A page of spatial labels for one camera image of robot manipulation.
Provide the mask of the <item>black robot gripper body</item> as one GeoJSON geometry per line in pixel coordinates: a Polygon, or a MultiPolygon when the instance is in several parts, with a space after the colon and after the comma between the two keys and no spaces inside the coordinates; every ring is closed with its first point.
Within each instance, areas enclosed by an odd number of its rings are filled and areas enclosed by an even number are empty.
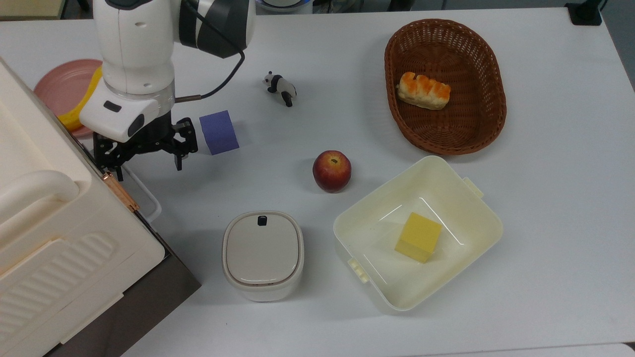
{"type": "Polygon", "coordinates": [[[114,167],[122,167],[136,155],[165,151],[172,155],[183,152],[188,156],[199,151],[199,145],[192,120],[186,117],[173,122],[172,112],[168,111],[145,125],[125,142],[94,133],[93,149],[97,167],[114,170],[114,167]]]}

